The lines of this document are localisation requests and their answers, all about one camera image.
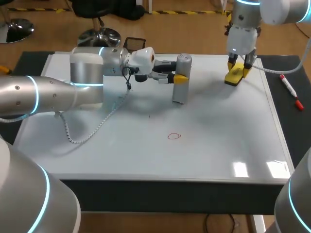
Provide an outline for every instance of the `yellow and black tape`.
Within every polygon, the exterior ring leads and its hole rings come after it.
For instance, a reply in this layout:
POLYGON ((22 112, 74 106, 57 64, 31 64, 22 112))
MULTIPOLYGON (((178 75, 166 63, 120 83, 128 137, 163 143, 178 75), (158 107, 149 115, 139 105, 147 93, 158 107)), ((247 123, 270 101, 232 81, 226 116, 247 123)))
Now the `yellow and black tape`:
POLYGON ((152 11, 153 15, 201 15, 201 14, 223 14, 222 11, 152 11))
POLYGON ((8 8, 9 11, 28 12, 28 11, 55 11, 57 13, 71 11, 68 8, 8 8))

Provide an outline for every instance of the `chair base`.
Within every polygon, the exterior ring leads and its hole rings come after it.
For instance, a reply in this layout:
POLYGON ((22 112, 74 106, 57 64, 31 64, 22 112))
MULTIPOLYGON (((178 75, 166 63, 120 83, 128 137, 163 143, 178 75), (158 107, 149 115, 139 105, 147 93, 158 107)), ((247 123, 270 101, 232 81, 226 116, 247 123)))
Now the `chair base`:
POLYGON ((34 32, 34 25, 23 18, 14 18, 11 23, 0 22, 0 43, 21 41, 34 32))
POLYGON ((120 34, 110 28, 100 28, 99 31, 87 30, 78 39, 79 47, 118 47, 120 44, 120 34))

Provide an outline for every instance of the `red circle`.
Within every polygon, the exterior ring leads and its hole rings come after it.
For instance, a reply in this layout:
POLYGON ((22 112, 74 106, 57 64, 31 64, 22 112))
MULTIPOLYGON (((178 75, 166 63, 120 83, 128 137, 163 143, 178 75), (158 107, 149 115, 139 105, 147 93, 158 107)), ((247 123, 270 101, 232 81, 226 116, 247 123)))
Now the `red circle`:
POLYGON ((170 134, 167 136, 167 138, 168 138, 169 140, 179 139, 180 137, 181 137, 181 134, 178 134, 178 133, 170 133, 170 134), (176 137, 176 138, 170 138, 171 135, 177 135, 177 137, 176 137))

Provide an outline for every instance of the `wooden floor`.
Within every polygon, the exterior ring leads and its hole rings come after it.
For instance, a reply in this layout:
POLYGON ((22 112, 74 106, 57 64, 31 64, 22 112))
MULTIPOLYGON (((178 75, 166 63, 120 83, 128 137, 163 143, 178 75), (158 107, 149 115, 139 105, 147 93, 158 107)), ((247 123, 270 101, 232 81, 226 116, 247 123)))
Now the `wooden floor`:
MULTIPOLYGON (((154 0, 154 10, 213 10, 218 0, 154 0)), ((63 0, 16 0, 10 7, 66 8, 63 0)), ((35 25, 35 33, 24 41, 0 44, 0 65, 14 68, 23 51, 70 51, 83 31, 92 28, 89 19, 77 18, 72 12, 14 12, 12 18, 26 18, 35 25)), ((224 36, 227 24, 222 15, 145 15, 141 20, 129 21, 116 16, 102 18, 107 27, 117 30, 124 40, 128 36, 147 40, 157 53, 226 54, 224 36)), ((311 35, 308 25, 301 29, 311 35)), ((262 26, 258 39, 258 54, 293 54, 301 56, 307 38, 294 25, 262 26)), ((304 68, 311 77, 311 55, 304 68)), ((199 214, 83 214, 82 233, 168 232, 202 233, 205 215, 199 214)), ((246 216, 234 216, 234 233, 248 233, 246 216)), ((265 219, 270 225, 273 217, 265 219)), ((208 222, 210 233, 231 232, 227 215, 212 215, 208 222)))

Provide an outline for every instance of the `white cap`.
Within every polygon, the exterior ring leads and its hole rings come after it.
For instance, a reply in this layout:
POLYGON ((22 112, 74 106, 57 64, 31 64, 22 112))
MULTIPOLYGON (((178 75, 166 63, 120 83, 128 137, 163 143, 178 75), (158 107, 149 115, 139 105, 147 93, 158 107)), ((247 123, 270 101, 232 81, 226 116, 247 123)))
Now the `white cap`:
POLYGON ((289 0, 261 0, 260 14, 266 24, 283 24, 290 11, 289 0))

